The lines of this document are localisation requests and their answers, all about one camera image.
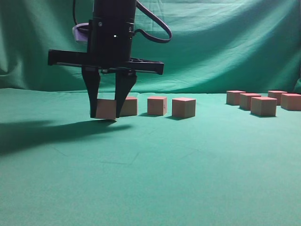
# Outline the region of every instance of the robotic arm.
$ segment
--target robotic arm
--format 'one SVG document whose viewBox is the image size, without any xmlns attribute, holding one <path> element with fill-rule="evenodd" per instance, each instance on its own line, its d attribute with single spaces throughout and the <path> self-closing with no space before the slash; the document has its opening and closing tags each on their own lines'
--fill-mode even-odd
<svg viewBox="0 0 301 226">
<path fill-rule="evenodd" d="M 134 30 L 136 7 L 160 25 L 168 33 L 169 39 L 156 38 L 142 29 Z M 137 0 L 95 0 L 93 19 L 86 24 L 77 23 L 73 0 L 73 19 L 74 38 L 76 41 L 87 42 L 87 52 L 51 49 L 48 52 L 48 65 L 81 67 L 90 101 L 91 118 L 96 116 L 101 80 L 99 70 L 103 74 L 115 73 L 116 118 L 118 118 L 126 97 L 136 83 L 137 72 L 163 74 L 164 63 L 131 58 L 133 37 L 140 32 L 151 41 L 167 43 L 171 40 L 172 33 L 164 22 Z"/>
</svg>

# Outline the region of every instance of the green table surface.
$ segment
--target green table surface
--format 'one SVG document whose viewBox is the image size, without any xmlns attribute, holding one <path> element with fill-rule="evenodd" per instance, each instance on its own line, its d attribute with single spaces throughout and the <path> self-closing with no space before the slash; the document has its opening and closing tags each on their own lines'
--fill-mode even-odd
<svg viewBox="0 0 301 226">
<path fill-rule="evenodd" d="M 1 89 L 0 225 L 301 225 L 301 112 L 131 95 L 138 116 L 112 123 L 89 118 L 84 92 Z M 152 95 L 166 115 L 146 114 Z M 196 116 L 171 117 L 175 97 Z"/>
</svg>

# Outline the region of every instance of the cable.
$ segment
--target cable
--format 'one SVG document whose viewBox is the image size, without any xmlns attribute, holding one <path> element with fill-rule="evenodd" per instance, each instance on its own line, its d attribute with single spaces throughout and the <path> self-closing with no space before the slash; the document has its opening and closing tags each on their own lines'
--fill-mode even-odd
<svg viewBox="0 0 301 226">
<path fill-rule="evenodd" d="M 156 15 L 154 15 L 152 12 L 150 12 L 144 5 L 142 5 L 139 1 L 137 1 L 137 8 L 140 9 L 141 12 L 143 12 L 145 15 L 147 15 L 150 19 L 152 19 L 153 21 L 155 21 L 160 27 L 162 27 L 164 29 L 164 31 L 167 32 L 169 39 L 160 39 L 160 38 L 156 38 L 148 33 L 146 33 L 144 30 L 142 29 L 137 29 L 135 30 L 134 34 L 136 34 L 137 32 L 140 32 L 145 38 L 147 38 L 148 40 L 154 41 L 154 42 L 158 42 L 158 43 L 167 43 L 171 40 L 172 38 L 172 32 L 169 29 L 169 27 L 162 21 L 160 20 Z"/>
<path fill-rule="evenodd" d="M 75 6 L 76 6 L 76 0 L 73 0 L 73 5 L 72 5 L 72 15 L 73 15 L 73 21 L 75 23 L 75 25 L 78 25 L 78 22 L 76 20 L 76 16 L 75 16 Z M 89 33 L 89 29 L 88 26 L 81 26 L 77 28 L 80 32 L 84 33 L 84 34 L 88 34 Z"/>
<path fill-rule="evenodd" d="M 73 6 L 72 6 L 72 15 L 73 15 L 73 21 L 75 23 L 75 25 L 77 25 L 77 20 L 76 20 L 76 17 L 75 17 L 75 5 L 76 5 L 76 0 L 73 0 Z"/>
</svg>

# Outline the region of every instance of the wooden cube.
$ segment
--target wooden cube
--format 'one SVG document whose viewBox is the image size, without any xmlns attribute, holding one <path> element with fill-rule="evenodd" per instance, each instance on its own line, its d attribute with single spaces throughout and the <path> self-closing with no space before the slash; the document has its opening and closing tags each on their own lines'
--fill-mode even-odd
<svg viewBox="0 0 301 226">
<path fill-rule="evenodd" d="M 116 120 L 116 100 L 98 99 L 95 118 Z"/>
<path fill-rule="evenodd" d="M 301 111 L 301 95 L 293 93 L 282 94 L 281 107 L 289 111 Z"/>
<path fill-rule="evenodd" d="M 245 92 L 240 91 L 240 90 L 227 91 L 226 104 L 228 104 L 228 105 L 239 105 L 239 94 L 241 94 L 241 93 L 245 93 Z"/>
<path fill-rule="evenodd" d="M 252 97 L 251 113 L 258 116 L 276 116 L 277 99 L 271 97 Z"/>
<path fill-rule="evenodd" d="M 271 90 L 268 93 L 268 97 L 276 98 L 277 99 L 277 105 L 281 105 L 281 96 L 283 93 L 287 93 L 285 91 L 277 91 L 277 90 Z"/>
<path fill-rule="evenodd" d="M 257 93 L 240 93 L 239 94 L 239 108 L 250 111 L 252 97 L 261 97 L 261 95 L 257 94 Z"/>
<path fill-rule="evenodd" d="M 167 113 L 167 97 L 147 98 L 147 114 L 165 115 Z"/>
<path fill-rule="evenodd" d="M 196 99 L 174 98 L 172 100 L 172 116 L 180 118 L 190 118 L 196 115 Z"/>
<path fill-rule="evenodd" d="M 127 97 L 121 108 L 120 116 L 132 116 L 138 114 L 138 99 Z"/>
</svg>

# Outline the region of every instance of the cube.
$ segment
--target cube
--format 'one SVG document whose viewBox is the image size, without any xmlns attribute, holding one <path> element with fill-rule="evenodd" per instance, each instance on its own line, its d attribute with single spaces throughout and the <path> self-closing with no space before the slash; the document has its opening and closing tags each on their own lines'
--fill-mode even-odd
<svg viewBox="0 0 301 226">
<path fill-rule="evenodd" d="M 258 116 L 276 116 L 277 99 L 271 97 L 252 97 L 251 113 Z"/>
<path fill-rule="evenodd" d="M 227 91 L 226 104 L 228 104 L 228 105 L 239 105 L 239 94 L 241 94 L 241 93 L 245 93 L 245 92 L 240 91 L 240 90 Z"/>
<path fill-rule="evenodd" d="M 126 97 L 121 108 L 120 116 L 133 116 L 138 114 L 138 99 L 135 97 Z"/>
<path fill-rule="evenodd" d="M 287 93 L 287 92 L 271 90 L 271 91 L 268 92 L 268 97 L 276 98 L 277 99 L 277 105 L 281 105 L 281 96 L 282 96 L 283 93 Z"/>
<path fill-rule="evenodd" d="M 116 120 L 116 100 L 97 99 L 95 118 Z"/>
<path fill-rule="evenodd" d="M 167 97 L 147 98 L 147 114 L 165 115 L 167 113 Z"/>
<path fill-rule="evenodd" d="M 257 94 L 257 93 L 241 93 L 241 94 L 239 94 L 239 108 L 250 111 L 252 97 L 261 97 L 261 95 Z"/>
<path fill-rule="evenodd" d="M 301 95 L 294 93 L 282 94 L 281 107 L 289 111 L 301 111 Z"/>
<path fill-rule="evenodd" d="M 174 98 L 172 100 L 172 116 L 180 118 L 190 118 L 196 115 L 196 99 Z"/>
</svg>

